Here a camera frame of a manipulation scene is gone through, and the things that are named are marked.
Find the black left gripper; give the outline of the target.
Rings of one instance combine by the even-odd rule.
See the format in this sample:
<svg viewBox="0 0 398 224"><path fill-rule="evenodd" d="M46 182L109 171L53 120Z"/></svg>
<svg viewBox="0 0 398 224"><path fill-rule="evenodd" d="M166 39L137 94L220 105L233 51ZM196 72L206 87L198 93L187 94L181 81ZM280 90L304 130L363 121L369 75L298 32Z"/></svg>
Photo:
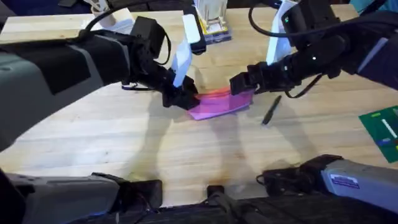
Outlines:
<svg viewBox="0 0 398 224"><path fill-rule="evenodd" d="M129 59L130 75L121 81L123 90L144 91L144 88L137 87L138 84L144 85L149 90L162 94L162 104L165 108L177 106L183 110L190 110L200 104L194 79L185 76L182 89L174 86L176 74L153 59L148 40L132 37Z"/></svg>

